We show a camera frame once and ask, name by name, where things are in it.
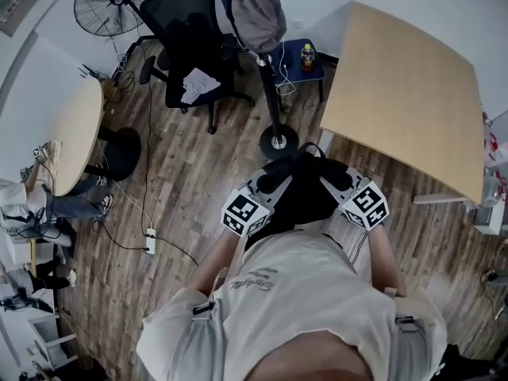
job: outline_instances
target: power strip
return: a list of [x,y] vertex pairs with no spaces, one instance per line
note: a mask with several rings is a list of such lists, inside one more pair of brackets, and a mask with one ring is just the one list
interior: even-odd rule
[[146,248],[148,249],[146,252],[148,254],[156,253],[156,238],[157,232],[154,229],[146,230]]

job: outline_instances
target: electrical outlet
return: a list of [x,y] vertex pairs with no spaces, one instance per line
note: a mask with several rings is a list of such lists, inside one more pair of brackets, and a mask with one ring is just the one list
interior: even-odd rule
[[157,232],[154,229],[147,229],[146,230],[146,248],[148,249],[146,252],[148,254],[155,254],[156,253],[156,237]]
[[303,29],[303,21],[300,18],[293,18],[293,20],[291,20],[291,24],[294,29]]

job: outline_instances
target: sneaker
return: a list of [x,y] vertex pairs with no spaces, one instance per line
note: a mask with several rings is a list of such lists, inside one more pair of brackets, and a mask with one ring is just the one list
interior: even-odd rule
[[495,278],[497,278],[495,271],[494,270],[487,270],[482,274],[482,277],[480,278],[480,282],[487,283]]
[[110,207],[113,205],[113,195],[107,194],[104,198],[102,198],[101,206],[102,206],[102,216],[106,216]]
[[77,277],[78,276],[76,275],[76,271],[74,270],[71,270],[71,272],[69,272],[69,275],[65,277],[65,279],[69,281],[69,286],[71,288],[74,288],[76,286]]
[[[104,166],[100,162],[96,163],[95,167],[104,169]],[[96,185],[98,187],[107,187],[107,185],[108,185],[108,179],[105,176],[98,176],[97,177],[97,183],[96,183]]]
[[67,263],[67,258],[65,258],[64,249],[61,245],[56,246],[56,256],[60,258],[60,263],[65,265]]

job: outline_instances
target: wall socket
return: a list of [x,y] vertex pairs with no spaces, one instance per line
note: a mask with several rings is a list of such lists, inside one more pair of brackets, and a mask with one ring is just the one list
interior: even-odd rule
[[293,18],[291,20],[291,25],[294,29],[303,29],[303,21],[301,18]]

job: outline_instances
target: pole base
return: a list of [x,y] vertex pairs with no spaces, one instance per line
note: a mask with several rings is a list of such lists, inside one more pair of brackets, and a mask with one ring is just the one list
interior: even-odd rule
[[136,169],[137,161],[141,154],[141,139],[135,129],[124,127],[119,129],[116,134],[122,141],[121,146],[108,144],[104,150],[107,162],[103,165],[109,165],[110,175],[115,181],[122,181],[130,176]]
[[280,143],[275,139],[271,126],[261,134],[261,152],[270,160],[278,160],[284,156],[290,156],[298,149],[298,134],[289,125],[280,125],[280,132],[283,136]]

